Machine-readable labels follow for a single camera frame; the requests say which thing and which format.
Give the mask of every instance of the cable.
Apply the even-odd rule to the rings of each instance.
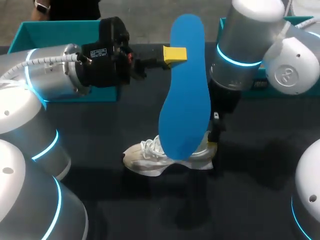
[[[286,5],[285,12],[284,12],[284,16],[285,16],[285,17],[288,16],[288,14],[289,14],[289,10],[290,10],[292,1],[293,1],[293,0],[289,0],[289,1],[288,1],[288,4]]]
[[[14,67],[12,67],[9,71],[3,74],[0,77],[0,80],[11,79],[11,75],[17,71],[24,69],[25,67],[32,65],[40,65],[40,64],[55,64],[55,63],[64,63],[64,62],[91,62],[91,59],[88,59],[81,53],[73,53],[64,56],[51,56],[51,57],[43,57],[36,58],[28,61],[21,62]]]
[[[308,19],[306,21],[303,21],[303,22],[299,23],[295,27],[298,28],[298,29],[304,29],[305,27],[308,27],[308,26],[310,26],[312,24],[315,24],[317,22],[319,22],[319,18],[313,17],[311,19]]]

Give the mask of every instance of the shoe sole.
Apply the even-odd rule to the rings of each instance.
[[[203,161],[177,161],[177,162],[173,162],[170,165],[166,165],[163,166],[161,168],[158,169],[154,169],[154,170],[134,170],[130,167],[128,167],[127,165],[124,164],[124,166],[129,169],[130,171],[139,174],[139,175],[143,175],[143,176],[147,176],[147,177],[158,177],[160,176],[168,167],[170,167],[173,164],[180,164],[183,165],[189,169],[193,169],[193,170],[211,170],[214,168],[211,159],[208,160],[203,160]]]

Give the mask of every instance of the white sneaker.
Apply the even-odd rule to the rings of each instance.
[[[148,177],[161,175],[172,164],[181,164],[196,170],[213,169],[212,158],[217,152],[217,144],[208,142],[208,133],[205,133],[196,152],[188,160],[173,160],[167,157],[158,135],[154,140],[148,139],[129,147],[124,152],[123,163],[131,171]]]

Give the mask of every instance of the shoe lace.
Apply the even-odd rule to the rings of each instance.
[[[166,157],[165,152],[161,147],[159,135],[157,135],[153,140],[148,139],[146,141],[142,141],[140,144],[142,155],[145,159],[150,159],[151,157]]]

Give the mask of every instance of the blue led ring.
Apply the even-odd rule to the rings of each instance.
[[[297,226],[299,227],[299,229],[301,230],[301,232],[306,236],[306,238],[308,240],[312,240],[307,234],[306,232],[302,229],[302,227],[300,226],[297,218],[296,218],[296,215],[295,215],[295,211],[294,211],[294,205],[293,205],[293,199],[291,198],[291,209],[292,209],[292,214],[293,214],[293,217],[294,217],[294,220],[295,220],[295,223],[297,224]]]
[[[56,134],[55,134],[55,138],[53,140],[53,142],[42,152],[40,152],[39,154],[35,155],[34,157],[32,157],[33,161],[36,161],[38,158],[42,157],[43,155],[45,155],[47,152],[49,152],[50,149],[52,149],[54,147],[54,145],[57,143],[58,138],[59,138],[59,133],[58,130],[55,130]]]
[[[229,58],[223,54],[223,52],[219,48],[219,44],[216,46],[216,49],[217,49],[218,53],[220,54],[220,56],[231,64],[242,66],[242,67],[254,67],[254,66],[261,64],[261,61],[255,62],[255,63],[242,63],[242,62],[234,61],[231,58]]]
[[[25,61],[29,61],[31,58],[31,55],[34,53],[35,50],[37,50],[38,48],[32,49],[28,52],[28,54],[26,55]],[[48,102],[47,100],[44,100],[39,93],[37,93],[34,89],[34,87],[32,86],[31,83],[31,79],[30,79],[30,74],[29,74],[29,67],[26,66],[24,67],[24,74],[25,74],[25,78],[26,78],[26,82],[28,84],[28,86],[30,87],[31,91],[38,97],[38,99],[40,100],[40,102],[42,103],[42,105],[44,106],[45,109],[47,109],[47,105],[45,102]]]
[[[56,187],[57,187],[57,190],[58,190],[58,205],[56,207],[56,211],[55,211],[55,214],[54,214],[54,217],[53,217],[53,220],[52,220],[52,223],[50,224],[48,230],[46,231],[46,233],[44,234],[43,238],[41,238],[41,240],[47,240],[48,237],[50,236],[50,234],[52,233],[57,221],[58,221],[58,217],[59,217],[59,214],[60,214],[60,210],[61,210],[61,203],[62,203],[62,194],[61,194],[61,188],[59,186],[59,183],[58,181],[53,178],[54,181],[55,181],[55,184],[56,184]]]

